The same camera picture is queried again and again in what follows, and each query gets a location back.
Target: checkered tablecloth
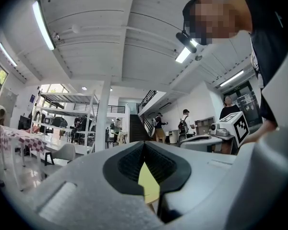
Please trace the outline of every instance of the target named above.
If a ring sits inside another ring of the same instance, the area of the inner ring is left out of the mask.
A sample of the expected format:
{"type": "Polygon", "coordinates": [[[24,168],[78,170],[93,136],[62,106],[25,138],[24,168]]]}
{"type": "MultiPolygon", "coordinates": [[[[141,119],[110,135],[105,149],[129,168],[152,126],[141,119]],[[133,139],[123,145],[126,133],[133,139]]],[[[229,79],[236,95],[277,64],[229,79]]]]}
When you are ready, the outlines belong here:
{"type": "Polygon", "coordinates": [[[0,151],[11,149],[11,139],[16,138],[19,142],[27,145],[32,150],[44,153],[45,144],[35,134],[29,134],[24,130],[9,128],[0,125],[0,151]]]}

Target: black railing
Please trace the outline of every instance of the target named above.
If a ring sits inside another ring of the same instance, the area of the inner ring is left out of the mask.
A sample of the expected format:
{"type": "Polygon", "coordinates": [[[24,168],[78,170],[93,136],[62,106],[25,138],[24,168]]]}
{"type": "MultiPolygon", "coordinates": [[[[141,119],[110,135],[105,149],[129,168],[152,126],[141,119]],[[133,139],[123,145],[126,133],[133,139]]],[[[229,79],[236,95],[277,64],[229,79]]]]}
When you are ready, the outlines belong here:
{"type": "Polygon", "coordinates": [[[125,113],[125,107],[119,105],[108,105],[108,113],[125,113]]]}
{"type": "MultiPolygon", "coordinates": [[[[89,104],[75,104],[74,110],[75,111],[84,111],[88,112],[89,104]]],[[[98,105],[93,105],[93,110],[95,115],[98,111],[98,105]]],[[[124,106],[117,106],[117,105],[108,105],[108,113],[125,113],[125,107],[124,106]]]]}
{"type": "Polygon", "coordinates": [[[144,115],[140,116],[139,118],[140,118],[140,120],[141,120],[144,128],[146,129],[148,135],[150,135],[151,132],[152,132],[153,126],[152,126],[152,125],[149,123],[149,121],[144,117],[144,115]]]}
{"type": "Polygon", "coordinates": [[[141,104],[139,104],[138,113],[149,103],[149,101],[157,94],[158,91],[150,90],[147,95],[142,100],[141,104]]]}
{"type": "MultiPolygon", "coordinates": [[[[89,104],[75,104],[75,106],[73,107],[73,109],[75,111],[83,111],[83,112],[88,112],[88,107],[90,105],[89,104]]],[[[93,105],[93,110],[94,113],[96,115],[97,111],[98,111],[98,105],[93,105]]]]}

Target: woman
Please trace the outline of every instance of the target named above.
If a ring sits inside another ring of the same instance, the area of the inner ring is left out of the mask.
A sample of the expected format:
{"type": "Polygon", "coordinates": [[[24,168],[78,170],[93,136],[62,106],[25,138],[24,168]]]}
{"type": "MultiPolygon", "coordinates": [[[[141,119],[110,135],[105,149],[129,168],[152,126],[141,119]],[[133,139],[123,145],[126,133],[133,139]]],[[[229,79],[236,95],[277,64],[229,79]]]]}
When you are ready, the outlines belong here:
{"type": "Polygon", "coordinates": [[[230,96],[225,96],[223,99],[224,107],[221,111],[220,119],[226,117],[228,114],[240,112],[240,109],[237,105],[233,105],[230,96]]]}

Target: black shirt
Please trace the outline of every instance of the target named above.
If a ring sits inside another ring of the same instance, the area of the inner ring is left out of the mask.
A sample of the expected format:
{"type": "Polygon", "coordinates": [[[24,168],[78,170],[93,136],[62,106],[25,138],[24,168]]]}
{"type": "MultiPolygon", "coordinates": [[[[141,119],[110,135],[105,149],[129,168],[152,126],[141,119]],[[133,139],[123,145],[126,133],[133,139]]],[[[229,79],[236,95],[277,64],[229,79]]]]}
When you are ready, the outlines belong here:
{"type": "Polygon", "coordinates": [[[237,107],[237,105],[224,107],[221,111],[220,119],[222,119],[223,117],[226,117],[228,114],[237,113],[237,112],[240,112],[240,109],[237,107]]]}
{"type": "MultiPolygon", "coordinates": [[[[286,2],[281,0],[245,0],[252,16],[253,49],[264,86],[273,78],[288,52],[288,26],[286,2]]],[[[275,121],[274,115],[262,96],[261,116],[275,121]]]]}
{"type": "Polygon", "coordinates": [[[156,122],[157,122],[157,125],[155,126],[155,128],[162,128],[162,125],[166,124],[166,123],[161,122],[161,117],[156,117],[156,122]]]}

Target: glass door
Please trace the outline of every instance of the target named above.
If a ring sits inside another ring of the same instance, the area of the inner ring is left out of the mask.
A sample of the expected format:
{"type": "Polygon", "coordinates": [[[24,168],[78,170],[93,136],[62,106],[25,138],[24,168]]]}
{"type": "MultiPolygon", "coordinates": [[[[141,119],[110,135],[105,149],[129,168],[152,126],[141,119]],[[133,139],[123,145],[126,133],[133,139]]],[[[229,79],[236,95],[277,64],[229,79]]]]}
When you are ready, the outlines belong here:
{"type": "Polygon", "coordinates": [[[225,95],[229,95],[233,104],[236,104],[243,111],[249,127],[263,123],[255,93],[248,81],[225,93],[225,95]]]}

